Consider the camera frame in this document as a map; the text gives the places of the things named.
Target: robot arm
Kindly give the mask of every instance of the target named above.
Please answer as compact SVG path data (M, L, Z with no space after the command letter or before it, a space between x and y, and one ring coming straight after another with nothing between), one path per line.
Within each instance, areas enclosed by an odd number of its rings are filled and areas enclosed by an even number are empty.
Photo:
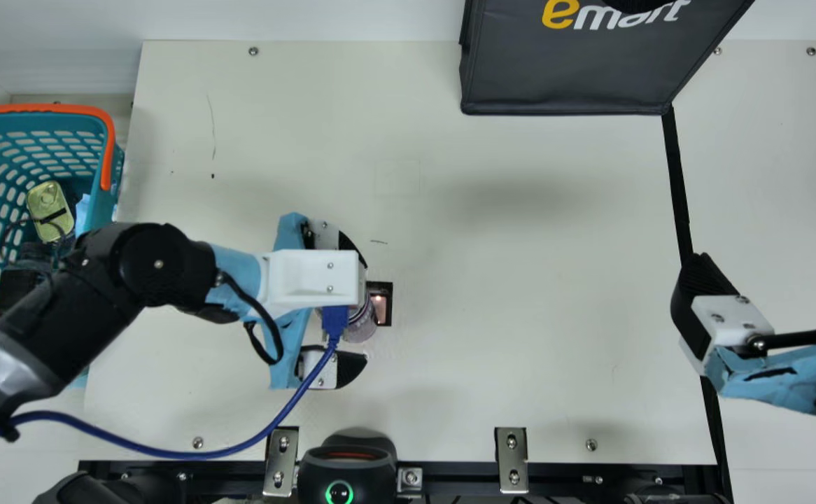
M683 265L670 311L685 354L721 396L816 415L816 330L776 335L706 254Z
M306 219L298 217L290 238L302 245L298 224ZM0 427L5 437L17 437L8 425L15 409L57 395L145 307L171 305L216 323L262 319L276 347L267 357L279 363L276 317L261 313L263 305L277 316L356 305L362 280L359 255L351 250L249 255L193 242L169 224L116 223L88 233L60 271L0 318ZM302 333L288 339L298 354Z

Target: emart logo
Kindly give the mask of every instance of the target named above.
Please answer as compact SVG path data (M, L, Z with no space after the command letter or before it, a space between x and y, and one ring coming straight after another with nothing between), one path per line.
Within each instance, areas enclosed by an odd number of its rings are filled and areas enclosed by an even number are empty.
M607 29L631 28L642 23L650 25L655 20L664 22L674 22L679 20L679 11L682 7L690 4L691 0L677 0L667 3L666 6L651 10L648 13L630 14L623 16L619 10L607 6L585 6L581 7L579 0L548 0L545 4L545 11L542 13L542 24L552 29L565 29L570 26L573 29L600 29L604 20L607 19Z

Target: metal bracket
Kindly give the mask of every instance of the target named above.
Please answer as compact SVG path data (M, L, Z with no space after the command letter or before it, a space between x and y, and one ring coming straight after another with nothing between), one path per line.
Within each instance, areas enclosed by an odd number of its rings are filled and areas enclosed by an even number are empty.
M420 498L423 495L423 469L400 467L396 493L399 498Z
M502 494L529 494L526 427L495 428L495 459Z
M299 431L276 428L265 445L265 497L290 497L296 472Z

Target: blue cloth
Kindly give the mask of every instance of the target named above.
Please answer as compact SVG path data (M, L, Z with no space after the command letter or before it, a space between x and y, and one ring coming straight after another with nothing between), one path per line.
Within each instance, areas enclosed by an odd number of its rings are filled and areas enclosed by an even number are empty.
M724 398L754 399L816 416L816 344L762 358L718 347L706 376Z
M305 243L302 241L302 224L308 223L308 220L307 217L298 213L283 215L277 224L274 250L305 249ZM258 288L262 280L258 259L254 255L223 248L223 246L211 246L216 255L216 267L231 275L249 296L258 297ZM255 322L262 328L262 333L265 335L265 350L268 355L277 358L274 339L271 338L268 327L260 316L249 315L251 306L239 299L230 287L222 285L210 290L206 303L224 306L229 312L236 313L243 322ZM271 389L296 389L302 383L302 380L295 375L296 361L299 360L302 338L308 328L310 316L311 309L297 309L274 320L281 332L283 358L279 363L270 367Z

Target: black cable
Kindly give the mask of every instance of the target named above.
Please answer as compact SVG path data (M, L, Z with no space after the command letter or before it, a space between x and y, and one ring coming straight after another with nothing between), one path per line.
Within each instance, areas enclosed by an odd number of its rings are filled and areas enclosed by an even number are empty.
M29 218L14 220L13 223L9 223L7 225L7 229L4 230L4 232L3 232L2 236L1 236L0 263L2 263L2 262L4 263L4 262L9 261L9 257L4 255L4 249L7 248L7 238L9 238L10 232L12 232L12 230L17 228L20 224L25 224L25 223L50 224L59 233L60 240L62 240L62 237L64 236L62 227L60 227L59 224L54 223L54 221L52 221L52 220L38 220L38 219L29 219ZM59 258L57 256L57 248L53 248L52 252L53 252L52 253L53 258L52 258L52 262L50 263L50 268L53 268L53 263L55 263L55 262L58 263L59 262ZM54 284L53 284L53 275L50 272L38 272L38 275L40 277L43 277L44 279L46 279L47 287L48 287L49 293L50 293L49 296L47 296L44 299L44 303L41 304L40 307L38 307L37 316L38 316L38 318L40 318L41 314L44 313L44 310L46 310L47 307L50 306L50 301L53 299L53 294L55 293L56 290L55 290Z
M271 339L274 340L274 348L277 350L277 358L272 358L271 355L265 351L265 348L262 346L261 342L258 341L258 338L255 337L255 334L253 334L252 329L255 327L255 322L243 323L243 328L246 329L246 333L249 335L249 342L252 344L252 348L254 348L255 353L258 354L262 361L264 360L269 366L274 366L274 364L280 363L281 358L283 358L283 339L281 339L281 330L277 328L277 323L274 322L274 319L271 318L271 315L268 314L268 311L262 306L262 303L245 293L245 291L241 289L241 286L237 284L237 281L235 281L231 275L226 274L226 272L223 271L218 272L218 274L222 279L222 284L224 283L228 287L231 287L231 290L234 291L234 294L237 294L239 299L251 306L252 309L254 309L255 312L261 316L262 321L265 322L266 326L268 326L268 330L271 331Z

